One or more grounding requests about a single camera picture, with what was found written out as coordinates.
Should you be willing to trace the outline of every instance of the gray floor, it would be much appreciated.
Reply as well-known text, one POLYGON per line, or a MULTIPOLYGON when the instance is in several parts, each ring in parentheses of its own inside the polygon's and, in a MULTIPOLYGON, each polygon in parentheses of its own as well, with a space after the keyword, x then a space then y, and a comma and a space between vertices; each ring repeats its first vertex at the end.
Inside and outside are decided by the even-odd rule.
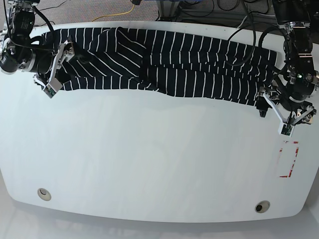
MULTIPOLYGON (((38 8, 44 9, 47 7, 58 6, 64 1, 65 0, 41 0, 38 8)), ((237 0, 221 0, 220 2, 222 7, 230 8, 235 5, 236 1, 237 0)), ((214 0, 214 2, 215 10, 218 10, 219 8, 216 4, 217 0, 214 0)), ((59 8, 44 10, 43 13, 50 21, 54 21, 56 24, 88 22, 101 15, 128 11, 131 9, 131 6, 130 0, 67 0, 67 2, 59 8)), ((266 0, 248 3, 247 6, 249 10, 265 11, 267 9, 266 0)), ((191 8, 211 10, 212 7, 212 0, 203 0, 200 4, 194 5, 191 8)), ((234 11, 243 11, 243 9, 241 6, 238 6, 234 11)), ((2 0, 0 0, 0 12, 0 26, 2 26, 4 21, 2 0)), ((144 0, 141 5, 135 7, 134 11, 130 14, 103 18, 100 19, 100 21, 154 21, 157 16, 158 8, 156 2, 154 0, 144 0)), ((42 25, 44 24, 44 21, 37 17, 36 24, 42 25)))

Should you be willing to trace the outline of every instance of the striped shirt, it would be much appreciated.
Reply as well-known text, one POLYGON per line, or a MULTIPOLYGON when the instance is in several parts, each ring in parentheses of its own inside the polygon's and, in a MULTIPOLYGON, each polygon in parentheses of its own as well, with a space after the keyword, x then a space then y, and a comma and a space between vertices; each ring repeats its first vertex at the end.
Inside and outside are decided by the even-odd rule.
MULTIPOLYGON (((138 89, 254 106, 259 87, 270 85, 273 76, 258 48, 244 65, 227 64, 242 61, 252 46, 217 38, 121 27, 74 28, 57 30, 56 43, 69 36, 88 52, 89 61, 63 63, 58 79, 67 91, 138 89)), ((275 65, 277 53, 263 50, 275 65)))

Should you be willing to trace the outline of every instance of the yellow cable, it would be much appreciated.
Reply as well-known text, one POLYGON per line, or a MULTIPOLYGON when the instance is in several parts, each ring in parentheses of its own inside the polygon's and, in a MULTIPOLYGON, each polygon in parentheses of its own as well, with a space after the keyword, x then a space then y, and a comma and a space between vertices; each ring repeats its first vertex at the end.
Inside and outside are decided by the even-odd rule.
POLYGON ((133 11, 133 10, 134 10, 134 8, 135 8, 135 5, 133 4, 132 9, 131 9, 131 10, 129 10, 129 11, 127 11, 127 12, 123 12, 123 13, 116 13, 116 14, 110 14, 110 15, 105 15, 105 16, 99 16, 99 17, 95 18, 93 21, 96 21, 96 20, 98 20, 98 19, 100 19, 100 18, 108 17, 108 16, 119 16, 119 15, 125 15, 125 14, 128 14, 128 13, 130 13, 131 11, 133 11))

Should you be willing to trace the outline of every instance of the circular hole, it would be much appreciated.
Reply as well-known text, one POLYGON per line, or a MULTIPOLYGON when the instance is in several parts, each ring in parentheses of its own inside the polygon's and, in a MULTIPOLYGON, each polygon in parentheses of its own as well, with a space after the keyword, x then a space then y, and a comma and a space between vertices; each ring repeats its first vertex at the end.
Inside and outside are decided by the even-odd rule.
POLYGON ((265 213, 268 211, 270 203, 268 201, 262 201, 255 207, 256 213, 265 213))
POLYGON ((50 201, 51 200, 51 194, 44 188, 39 188, 38 189, 38 196, 45 201, 50 201))

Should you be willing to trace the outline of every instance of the white table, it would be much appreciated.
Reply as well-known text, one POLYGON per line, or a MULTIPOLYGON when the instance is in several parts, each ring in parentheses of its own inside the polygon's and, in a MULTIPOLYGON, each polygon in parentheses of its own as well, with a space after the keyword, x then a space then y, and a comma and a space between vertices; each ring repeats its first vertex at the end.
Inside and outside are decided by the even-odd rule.
MULTIPOLYGON (((171 22, 96 22, 55 28, 115 27, 227 39, 234 29, 171 22)), ((37 28, 33 35, 47 31, 37 28)), ((243 30, 234 41, 252 42, 243 30)), ((264 47, 280 52, 283 39, 264 47)), ((315 66, 319 48, 315 45, 315 66)), ((319 108, 319 98, 311 99, 319 108)), ((17 201, 67 212, 157 222, 232 222, 288 217, 304 205, 319 166, 317 132, 299 125, 278 135, 274 112, 155 92, 81 90, 49 99, 32 74, 0 77, 0 169, 17 201), (283 140, 298 141, 294 150, 283 140), (38 197, 47 189, 52 199, 38 197), (271 203, 258 214, 260 201, 271 203)))

